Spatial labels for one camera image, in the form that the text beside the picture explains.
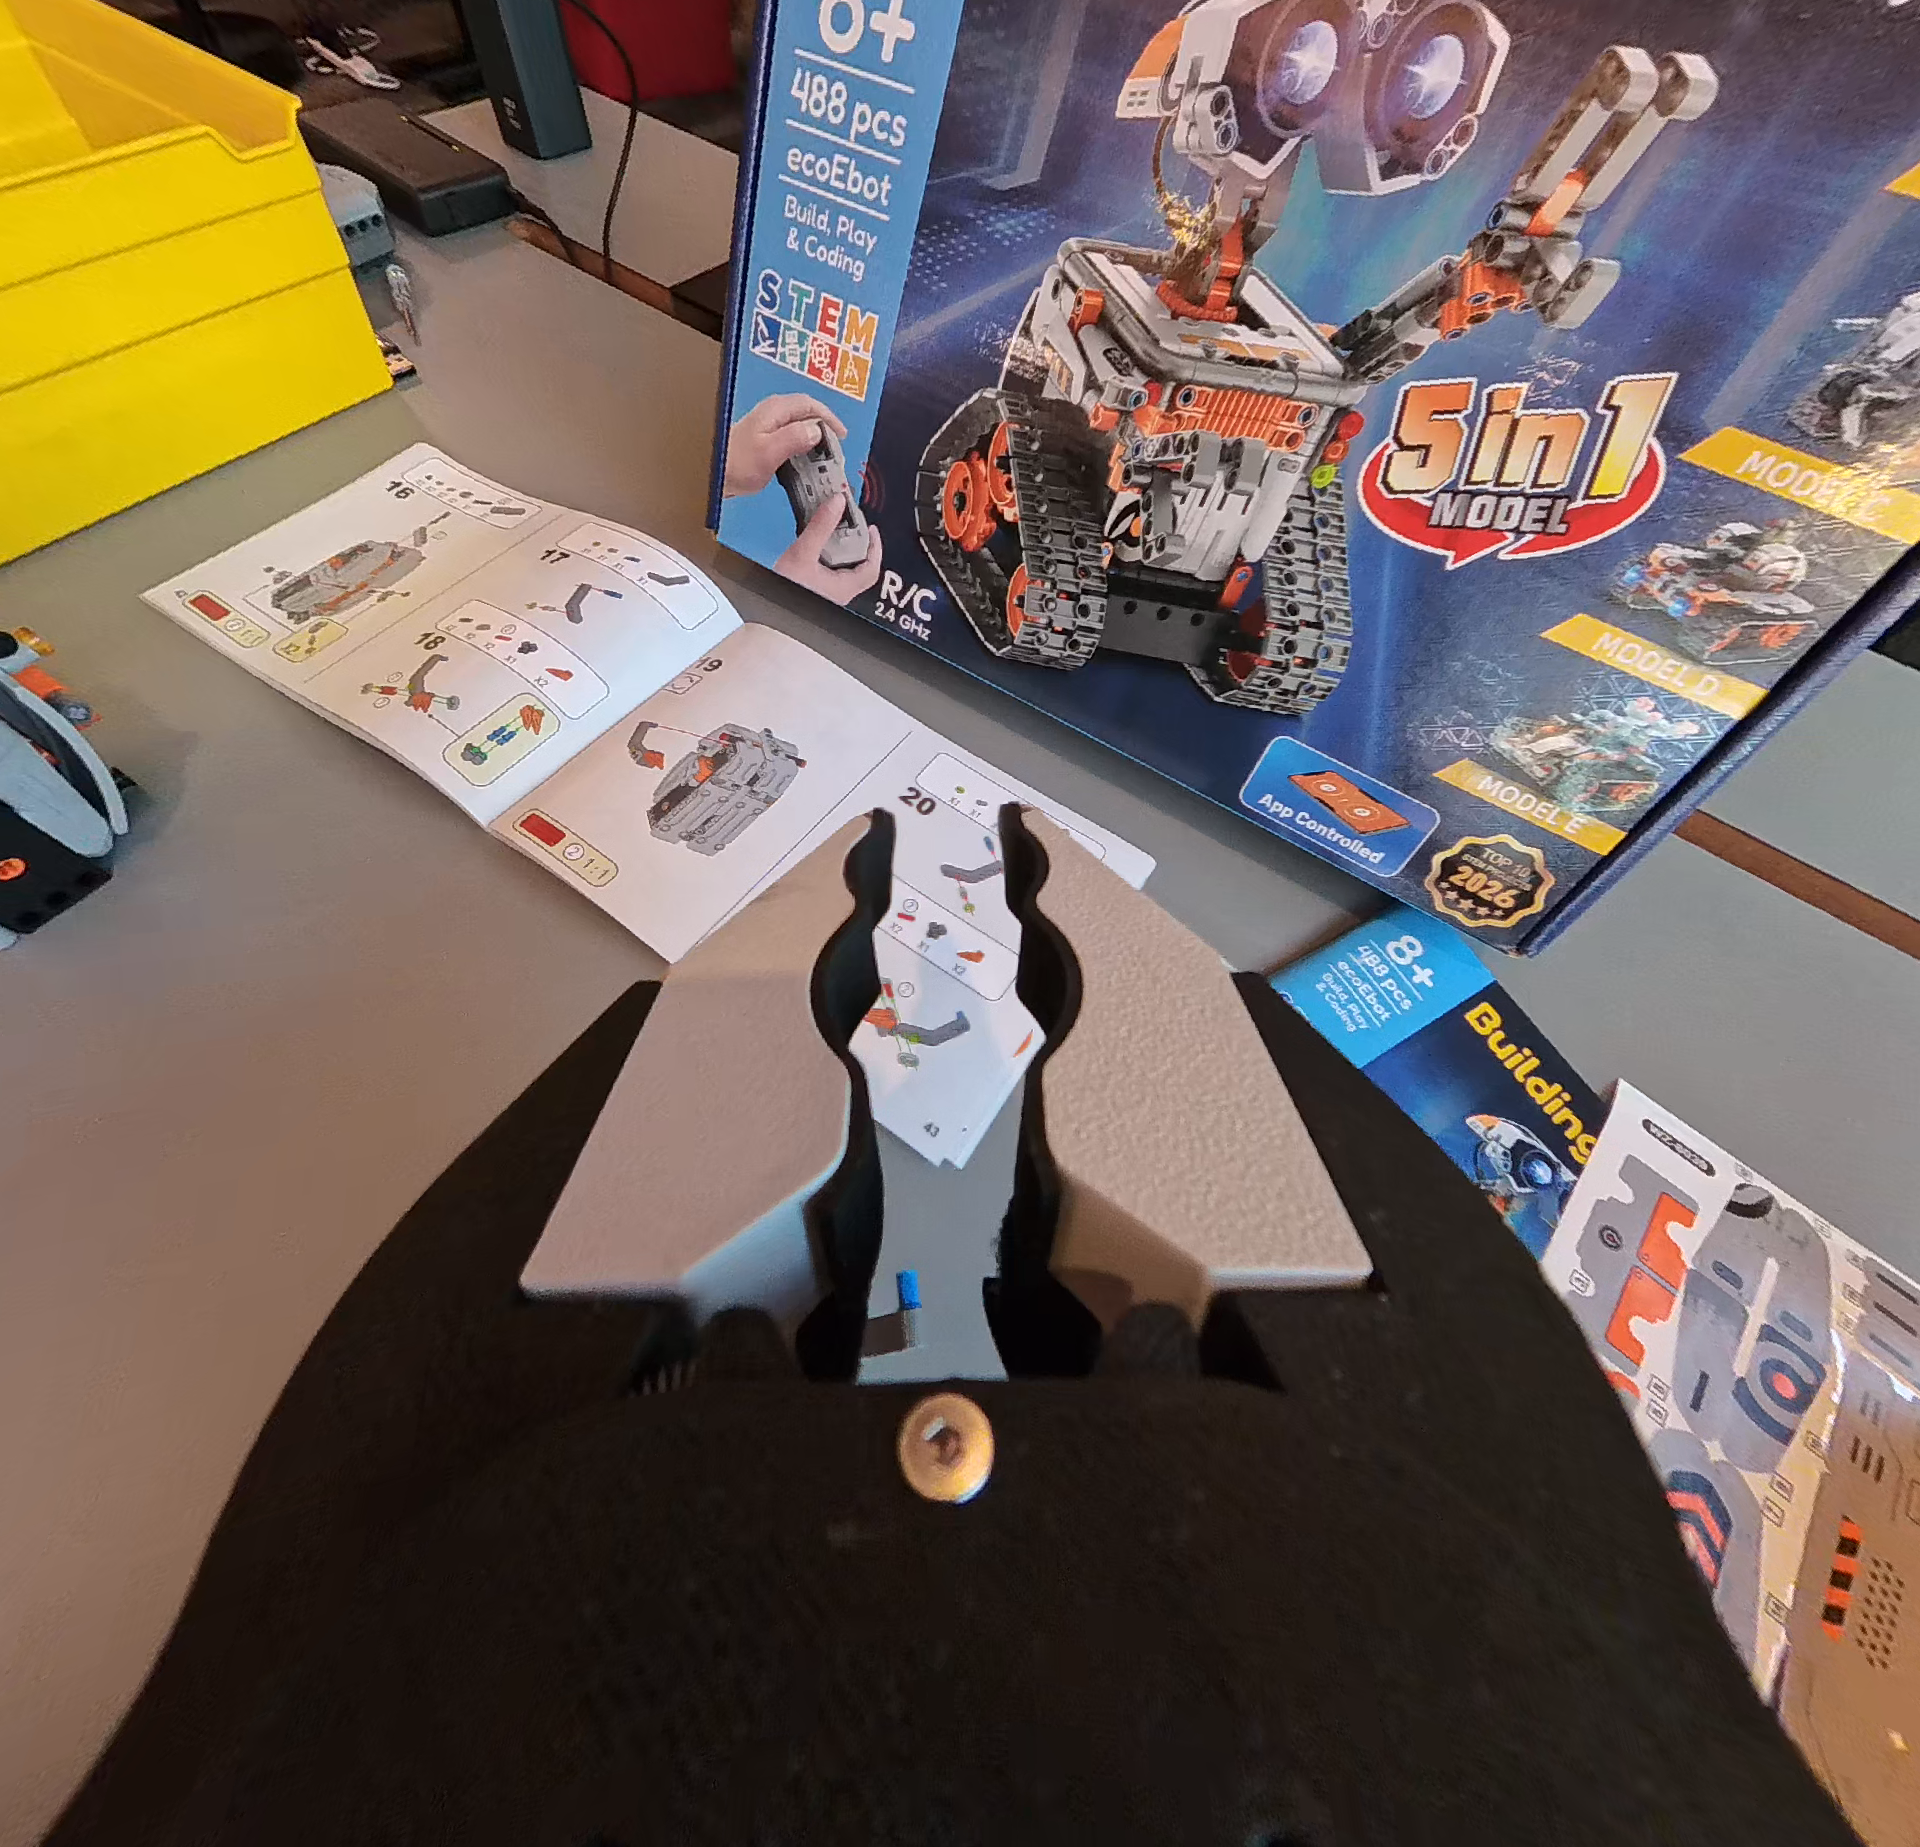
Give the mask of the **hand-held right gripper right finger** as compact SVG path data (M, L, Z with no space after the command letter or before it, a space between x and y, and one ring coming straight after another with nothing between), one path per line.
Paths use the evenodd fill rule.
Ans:
M1374 1264L1235 972L1039 805L998 811L1021 1082L986 1332L1014 1382L1082 1376L1138 1304L1359 1289Z

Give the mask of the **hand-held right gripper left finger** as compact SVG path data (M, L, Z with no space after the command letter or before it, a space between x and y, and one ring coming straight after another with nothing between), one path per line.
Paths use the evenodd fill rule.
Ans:
M895 817L861 811L659 981L522 1268L536 1302L750 1304L811 1382L852 1382L884 1246L884 1164L852 1037Z

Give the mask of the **yellow plastic bin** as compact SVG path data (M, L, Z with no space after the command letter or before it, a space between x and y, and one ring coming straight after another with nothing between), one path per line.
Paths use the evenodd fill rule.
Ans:
M392 390L297 103L0 0L0 559Z

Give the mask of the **small blue booklet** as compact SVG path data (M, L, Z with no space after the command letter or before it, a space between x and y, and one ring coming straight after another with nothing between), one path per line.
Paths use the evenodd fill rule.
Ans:
M1605 1101L1455 927L1377 915L1268 988L1448 1155L1535 1260L1547 1256Z

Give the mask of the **open instruction booklet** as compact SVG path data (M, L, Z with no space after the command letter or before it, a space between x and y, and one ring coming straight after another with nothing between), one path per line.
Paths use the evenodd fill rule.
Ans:
M156 612L383 749L681 960L856 811L895 816L872 1119L960 1167L1039 1058L998 811L1143 888L1157 859L750 625L685 555L407 447L145 590Z

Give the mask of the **blue robot kit box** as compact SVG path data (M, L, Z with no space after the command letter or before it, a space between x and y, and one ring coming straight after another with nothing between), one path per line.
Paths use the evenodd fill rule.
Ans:
M872 625L1538 952L1916 611L1916 0L757 0Z

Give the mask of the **sticker sheet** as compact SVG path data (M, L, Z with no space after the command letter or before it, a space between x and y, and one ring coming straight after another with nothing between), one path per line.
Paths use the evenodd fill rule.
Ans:
M1916 1281L1628 1082L1543 1274L1753 1689L1866 1843L1916 1843Z

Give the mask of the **grey toy robot model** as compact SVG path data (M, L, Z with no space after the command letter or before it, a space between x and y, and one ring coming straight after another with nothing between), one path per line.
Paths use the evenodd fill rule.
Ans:
M87 729L96 709L33 631L0 635L0 945L44 933L112 879L134 780Z

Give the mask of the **grey studded toy plate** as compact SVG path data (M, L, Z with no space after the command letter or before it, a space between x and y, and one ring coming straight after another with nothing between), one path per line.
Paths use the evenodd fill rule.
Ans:
M387 264L393 258L393 231L392 231L392 218L387 218L387 206L383 206L375 182L366 182L361 174L353 174L343 164L313 164L313 170L320 170L327 216L350 252L350 264L357 274Z

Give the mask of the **dark grey case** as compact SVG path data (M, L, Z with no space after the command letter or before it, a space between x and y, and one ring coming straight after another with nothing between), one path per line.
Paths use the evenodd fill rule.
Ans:
M387 216L422 236L504 221L515 210L508 174L392 103L306 105L306 150L375 182Z

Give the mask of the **dark teal computer tower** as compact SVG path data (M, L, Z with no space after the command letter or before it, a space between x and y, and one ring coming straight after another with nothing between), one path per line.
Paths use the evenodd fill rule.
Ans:
M504 145L532 160L583 157L591 126L564 37L564 0L456 0Z

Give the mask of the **red bag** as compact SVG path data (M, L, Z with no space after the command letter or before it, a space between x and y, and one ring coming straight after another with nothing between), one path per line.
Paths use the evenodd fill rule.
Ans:
M589 0L617 35L636 81L579 9L564 5L564 37L576 81L609 103L671 103L737 87L731 0Z

